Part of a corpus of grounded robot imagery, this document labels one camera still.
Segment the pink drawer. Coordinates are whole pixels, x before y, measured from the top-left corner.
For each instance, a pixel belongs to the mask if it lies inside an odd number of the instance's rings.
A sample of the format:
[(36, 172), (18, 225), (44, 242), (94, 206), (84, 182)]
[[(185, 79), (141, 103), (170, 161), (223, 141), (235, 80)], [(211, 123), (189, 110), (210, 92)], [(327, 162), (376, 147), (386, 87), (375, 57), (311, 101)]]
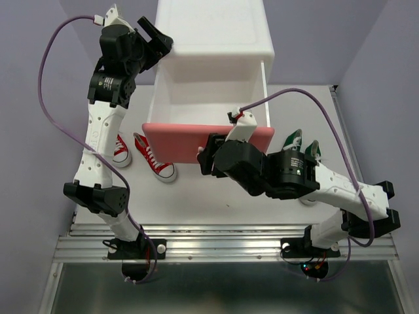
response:
[(142, 130), (159, 162), (195, 164), (209, 134), (226, 135), (232, 129), (229, 112), (266, 96), (263, 61), (163, 63)]

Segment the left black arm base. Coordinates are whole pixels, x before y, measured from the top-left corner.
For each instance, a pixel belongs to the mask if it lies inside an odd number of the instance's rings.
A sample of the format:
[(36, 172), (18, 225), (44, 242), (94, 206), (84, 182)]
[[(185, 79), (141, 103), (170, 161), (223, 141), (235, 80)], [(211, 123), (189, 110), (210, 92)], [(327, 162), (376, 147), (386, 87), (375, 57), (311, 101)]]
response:
[(133, 285), (146, 283), (157, 269), (156, 262), (166, 258), (166, 239), (145, 239), (139, 235), (136, 241), (120, 239), (103, 240), (107, 247), (107, 259), (121, 261), (124, 281)]

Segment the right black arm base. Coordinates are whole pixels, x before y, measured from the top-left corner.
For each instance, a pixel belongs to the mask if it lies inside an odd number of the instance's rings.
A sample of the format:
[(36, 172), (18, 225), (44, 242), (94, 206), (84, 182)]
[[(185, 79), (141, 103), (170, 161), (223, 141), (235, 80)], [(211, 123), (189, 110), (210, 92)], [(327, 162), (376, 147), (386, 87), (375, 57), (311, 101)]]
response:
[(329, 258), (340, 257), (339, 249), (319, 249), (305, 246), (302, 237), (286, 237), (280, 241), (280, 257), (287, 263), (298, 266), (308, 278), (318, 281), (329, 273)]

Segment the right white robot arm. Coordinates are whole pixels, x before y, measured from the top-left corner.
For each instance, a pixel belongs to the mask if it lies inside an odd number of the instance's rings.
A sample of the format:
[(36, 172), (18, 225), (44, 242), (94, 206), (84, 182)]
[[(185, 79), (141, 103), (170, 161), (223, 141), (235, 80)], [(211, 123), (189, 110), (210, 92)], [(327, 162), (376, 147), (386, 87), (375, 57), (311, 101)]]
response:
[(390, 209), (393, 185), (351, 180), (296, 150), (265, 154), (248, 142), (225, 140), (212, 133), (197, 154), (203, 175), (228, 177), (250, 196), (310, 200), (336, 207), (330, 218), (306, 227), (297, 245), (316, 255), (346, 237), (374, 239), (400, 228), (399, 213)]

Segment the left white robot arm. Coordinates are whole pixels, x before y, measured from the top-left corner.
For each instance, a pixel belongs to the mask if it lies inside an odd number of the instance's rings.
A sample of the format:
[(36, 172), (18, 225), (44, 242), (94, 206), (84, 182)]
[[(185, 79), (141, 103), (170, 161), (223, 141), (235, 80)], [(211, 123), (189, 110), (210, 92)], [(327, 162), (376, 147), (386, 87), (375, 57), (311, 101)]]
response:
[(139, 26), (147, 41), (122, 22), (111, 22), (101, 31), (101, 57), (88, 88), (88, 128), (80, 166), (64, 194), (99, 216), (124, 241), (123, 250), (132, 258), (145, 252), (140, 227), (130, 217), (127, 186), (113, 184), (110, 168), (118, 131), (136, 89), (136, 77), (170, 53), (173, 39), (159, 31), (146, 17)]

